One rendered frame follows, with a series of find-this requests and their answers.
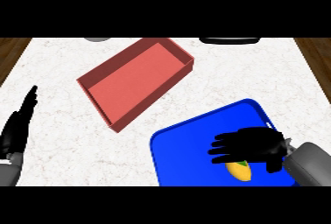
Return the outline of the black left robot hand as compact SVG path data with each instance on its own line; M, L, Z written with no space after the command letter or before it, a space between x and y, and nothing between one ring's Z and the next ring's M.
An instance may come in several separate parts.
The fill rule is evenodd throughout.
M21 109L7 118L3 131L0 133L0 159L6 159L9 154L24 153L28 138L28 125L37 105L37 86L32 86L21 105Z

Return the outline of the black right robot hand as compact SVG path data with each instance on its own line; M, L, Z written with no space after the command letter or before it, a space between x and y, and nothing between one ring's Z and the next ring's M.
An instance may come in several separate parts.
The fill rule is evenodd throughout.
M222 133L211 142L210 155L214 164L248 162L266 163L269 173L282 170L287 146L284 134L267 127L238 129L235 132Z

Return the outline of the yellow lemon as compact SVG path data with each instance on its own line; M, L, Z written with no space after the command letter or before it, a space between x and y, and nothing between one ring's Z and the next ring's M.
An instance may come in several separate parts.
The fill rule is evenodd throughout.
M245 161L226 163L224 167L232 176L241 181L250 181L253 177L251 168Z

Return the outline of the blue tray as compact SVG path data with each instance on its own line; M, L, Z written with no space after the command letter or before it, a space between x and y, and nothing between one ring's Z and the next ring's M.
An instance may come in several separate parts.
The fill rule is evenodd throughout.
M214 136L245 127L270 127L272 121L257 101L244 99L157 131L149 150L161 186L294 186L295 180L266 164L251 163L253 178L238 180L208 154Z

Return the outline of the red open box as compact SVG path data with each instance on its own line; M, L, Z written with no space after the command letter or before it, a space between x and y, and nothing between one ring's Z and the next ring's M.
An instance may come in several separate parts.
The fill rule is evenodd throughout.
M193 57L170 38L142 38L77 79L117 133L189 74L192 65Z

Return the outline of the black flat appliance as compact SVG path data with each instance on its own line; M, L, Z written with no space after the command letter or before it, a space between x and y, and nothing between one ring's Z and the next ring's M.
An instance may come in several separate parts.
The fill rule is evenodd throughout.
M247 45L256 44L261 38L199 38L205 44L216 45Z

